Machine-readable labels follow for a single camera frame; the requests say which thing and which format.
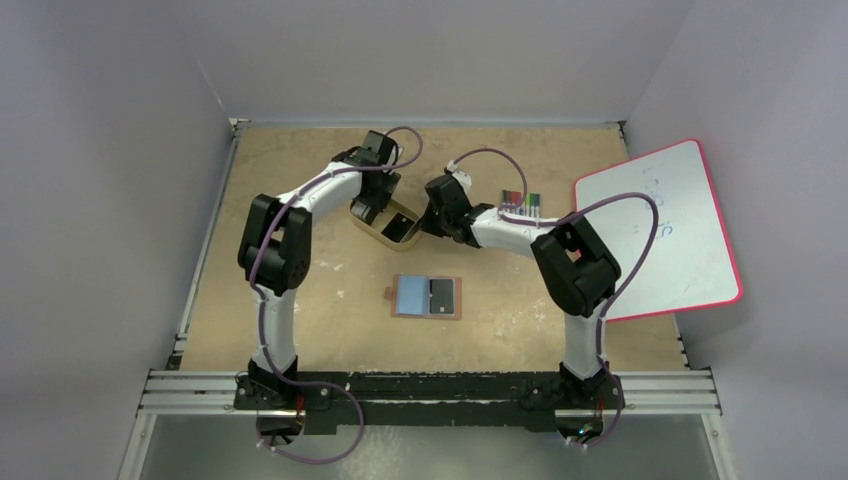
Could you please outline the pink leather card holder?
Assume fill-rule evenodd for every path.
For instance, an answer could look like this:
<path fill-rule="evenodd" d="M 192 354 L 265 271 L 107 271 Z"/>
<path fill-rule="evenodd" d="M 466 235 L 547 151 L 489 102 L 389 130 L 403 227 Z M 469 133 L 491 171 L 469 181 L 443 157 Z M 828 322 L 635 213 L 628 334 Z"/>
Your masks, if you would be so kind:
<path fill-rule="evenodd" d="M 456 284 L 456 314 L 429 313 L 429 280 L 452 278 Z M 390 303 L 390 314 L 397 318 L 459 320 L 462 318 L 462 279 L 455 276 L 426 276 L 396 274 L 392 284 L 384 289 L 384 299 Z"/>

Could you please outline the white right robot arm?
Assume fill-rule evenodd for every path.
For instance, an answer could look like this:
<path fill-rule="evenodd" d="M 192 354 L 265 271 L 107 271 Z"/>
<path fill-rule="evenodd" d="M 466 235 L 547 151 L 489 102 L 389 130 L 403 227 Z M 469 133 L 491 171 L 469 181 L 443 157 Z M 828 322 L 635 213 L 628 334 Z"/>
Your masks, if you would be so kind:
<path fill-rule="evenodd" d="M 561 392 L 576 407 L 596 399 L 608 380 L 602 310 L 612 299 L 621 268 L 590 222 L 579 217 L 544 226 L 504 219 L 498 209 L 472 205 L 455 174 L 429 181 L 422 229 L 473 248 L 505 250 L 536 262 L 553 303 L 564 313 Z"/>

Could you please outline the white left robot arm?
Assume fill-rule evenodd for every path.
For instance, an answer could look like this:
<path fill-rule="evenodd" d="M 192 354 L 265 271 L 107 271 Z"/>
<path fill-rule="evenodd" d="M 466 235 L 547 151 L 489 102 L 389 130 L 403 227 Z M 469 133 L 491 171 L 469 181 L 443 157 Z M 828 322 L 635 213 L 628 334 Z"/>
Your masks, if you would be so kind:
<path fill-rule="evenodd" d="M 303 185 L 277 196 L 260 194 L 249 207 L 237 254 L 257 307 L 257 351 L 247 377 L 272 408 L 297 399 L 298 356 L 293 340 L 297 290 L 311 267 L 314 224 L 343 205 L 374 217 L 400 180 L 402 153 L 388 133 L 370 130 Z"/>

